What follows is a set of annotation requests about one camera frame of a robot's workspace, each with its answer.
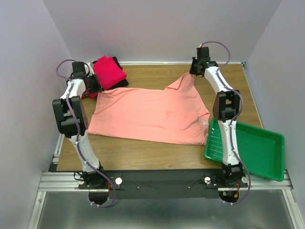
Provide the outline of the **salmon pink t-shirt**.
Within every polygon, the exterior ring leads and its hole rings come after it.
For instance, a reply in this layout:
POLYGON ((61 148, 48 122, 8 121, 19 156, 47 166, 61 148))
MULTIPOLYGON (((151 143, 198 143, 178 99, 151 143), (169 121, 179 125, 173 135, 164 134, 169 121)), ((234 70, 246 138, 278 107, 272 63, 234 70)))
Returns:
POLYGON ((183 74, 163 90, 117 88, 99 93, 88 133, 181 145, 205 145, 210 112, 183 74))

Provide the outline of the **aluminium table frame rail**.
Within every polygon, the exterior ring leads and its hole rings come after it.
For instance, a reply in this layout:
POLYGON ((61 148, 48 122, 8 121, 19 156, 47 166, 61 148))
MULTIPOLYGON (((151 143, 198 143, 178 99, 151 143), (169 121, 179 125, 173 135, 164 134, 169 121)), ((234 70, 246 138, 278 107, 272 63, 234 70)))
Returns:
MULTIPOLYGON (((127 72, 130 73, 134 80, 136 80, 137 72, 144 71, 145 75, 152 75, 158 77, 160 75, 167 75, 172 77, 175 66, 178 66, 182 71, 188 65, 188 62, 121 62, 123 67, 127 67, 127 72)), ((47 172, 41 174, 39 182, 38 193, 35 199, 35 204, 30 217, 28 227, 30 229, 41 228, 42 218, 46 209, 47 194, 48 193, 80 193, 78 179, 80 175, 75 173, 76 178, 73 178, 73 171, 57 170, 58 162, 62 158, 68 149, 66 148, 66 141, 64 137, 60 135, 57 140, 55 152, 52 158, 51 165, 47 172)), ((256 175, 251 176, 252 191, 264 191, 268 193, 280 191, 283 196, 282 205, 286 208, 286 214, 289 216, 289 220, 292 222, 294 229, 303 229, 305 222, 301 216, 298 205, 293 195, 293 184, 289 176, 288 171, 284 171, 284 180, 272 181, 267 178, 258 177, 256 175)))

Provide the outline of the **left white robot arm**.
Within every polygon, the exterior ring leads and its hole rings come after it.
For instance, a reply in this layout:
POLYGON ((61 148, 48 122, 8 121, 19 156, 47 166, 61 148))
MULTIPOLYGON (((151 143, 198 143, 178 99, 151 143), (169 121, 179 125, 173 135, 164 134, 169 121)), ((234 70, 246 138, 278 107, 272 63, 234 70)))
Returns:
POLYGON ((103 88, 90 63, 67 59, 57 66, 56 74, 66 80, 67 86, 64 94, 52 101, 57 128, 72 143, 81 161, 79 181, 88 187, 102 188, 107 180, 89 142, 89 121, 81 98, 84 93, 99 93, 103 88))

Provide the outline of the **green plastic tray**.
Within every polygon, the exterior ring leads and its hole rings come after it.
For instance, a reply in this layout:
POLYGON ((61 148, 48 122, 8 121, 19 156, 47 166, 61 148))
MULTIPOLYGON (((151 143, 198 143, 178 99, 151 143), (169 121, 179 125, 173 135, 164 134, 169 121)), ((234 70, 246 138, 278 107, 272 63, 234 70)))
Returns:
MULTIPOLYGON (((285 138, 283 135, 238 122, 236 137, 239 156, 251 174, 280 182, 284 180, 285 138)), ((222 163, 221 131, 215 119, 211 122, 204 156, 209 160, 222 163)))

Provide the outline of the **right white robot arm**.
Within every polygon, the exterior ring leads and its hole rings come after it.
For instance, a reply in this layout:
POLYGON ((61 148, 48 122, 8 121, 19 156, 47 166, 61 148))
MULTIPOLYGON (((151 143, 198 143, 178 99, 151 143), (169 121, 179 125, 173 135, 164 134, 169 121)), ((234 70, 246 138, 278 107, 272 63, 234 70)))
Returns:
POLYGON ((223 158, 220 183, 230 187, 244 176, 243 164, 239 157, 236 120, 243 107, 243 100, 238 90, 233 89, 221 74, 220 66, 211 61, 209 48, 200 45, 193 57, 190 74, 204 77, 215 91, 213 117, 221 131, 223 158))

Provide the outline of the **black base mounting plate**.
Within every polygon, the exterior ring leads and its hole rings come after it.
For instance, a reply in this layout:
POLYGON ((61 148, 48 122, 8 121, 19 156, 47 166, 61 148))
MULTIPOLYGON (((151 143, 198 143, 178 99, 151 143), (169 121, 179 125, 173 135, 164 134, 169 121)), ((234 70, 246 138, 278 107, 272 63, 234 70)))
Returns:
POLYGON ((221 169, 77 171, 73 177, 98 208, 128 199, 220 198, 235 204, 238 189, 247 187, 241 178, 226 179, 221 169))

